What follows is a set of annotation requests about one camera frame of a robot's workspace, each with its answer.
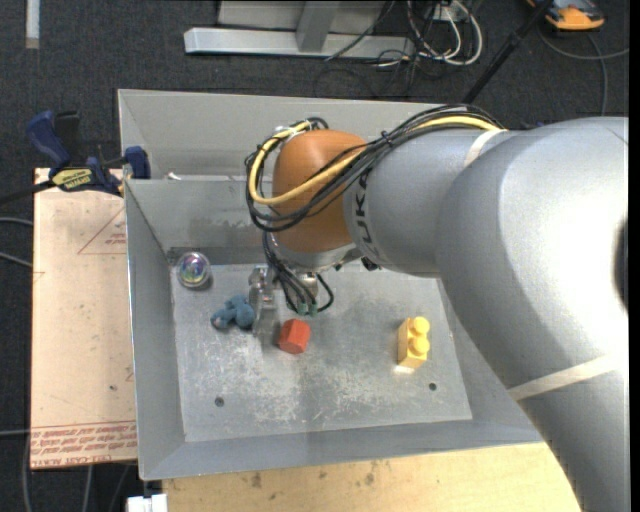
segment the shiny ball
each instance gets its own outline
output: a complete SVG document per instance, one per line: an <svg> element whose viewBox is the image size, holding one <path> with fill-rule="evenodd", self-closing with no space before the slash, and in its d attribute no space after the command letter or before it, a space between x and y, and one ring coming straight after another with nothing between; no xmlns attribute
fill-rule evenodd
<svg viewBox="0 0 640 512"><path fill-rule="evenodd" d="M187 288L204 286L211 277L211 264L200 252L188 252L178 260L178 279Z"/></svg>

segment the cardboard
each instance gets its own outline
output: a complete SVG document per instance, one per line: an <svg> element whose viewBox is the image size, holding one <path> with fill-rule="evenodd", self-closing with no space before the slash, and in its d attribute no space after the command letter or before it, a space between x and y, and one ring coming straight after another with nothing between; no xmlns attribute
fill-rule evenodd
<svg viewBox="0 0 640 512"><path fill-rule="evenodd" d="M123 199L36 194L33 262L31 468L134 460Z"/></svg>

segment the blue clamp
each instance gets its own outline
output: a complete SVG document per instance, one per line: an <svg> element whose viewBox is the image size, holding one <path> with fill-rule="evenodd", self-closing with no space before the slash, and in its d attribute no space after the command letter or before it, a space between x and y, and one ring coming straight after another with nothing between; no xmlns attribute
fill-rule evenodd
<svg viewBox="0 0 640 512"><path fill-rule="evenodd" d="M36 115L27 125L27 136L34 147L49 156L54 166L49 170L49 180L65 192L96 190L107 194L122 195L122 181L113 176L108 167L96 157L90 156L85 166L69 166L71 155L65 149L54 128L53 113L50 110ZM149 160L140 146L127 148L124 158L133 169L133 177L149 179Z"/></svg>

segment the blue plush toy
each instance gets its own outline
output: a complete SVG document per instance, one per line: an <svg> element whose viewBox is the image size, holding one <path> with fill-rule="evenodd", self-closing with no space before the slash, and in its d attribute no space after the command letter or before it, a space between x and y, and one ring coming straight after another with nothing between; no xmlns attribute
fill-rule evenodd
<svg viewBox="0 0 640 512"><path fill-rule="evenodd" d="M244 295L235 295L224 303L224 308L216 311L211 317L211 325L216 329L227 329L231 322L242 329L249 329L256 319L253 308Z"/></svg>

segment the red cube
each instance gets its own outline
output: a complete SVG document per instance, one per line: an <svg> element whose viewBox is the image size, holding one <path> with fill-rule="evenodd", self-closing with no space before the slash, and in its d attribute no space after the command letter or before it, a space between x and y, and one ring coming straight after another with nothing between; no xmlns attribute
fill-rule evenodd
<svg viewBox="0 0 640 512"><path fill-rule="evenodd" d="M302 354L307 350L307 342L311 336L311 327L307 322L287 320L280 330L278 346L289 354Z"/></svg>

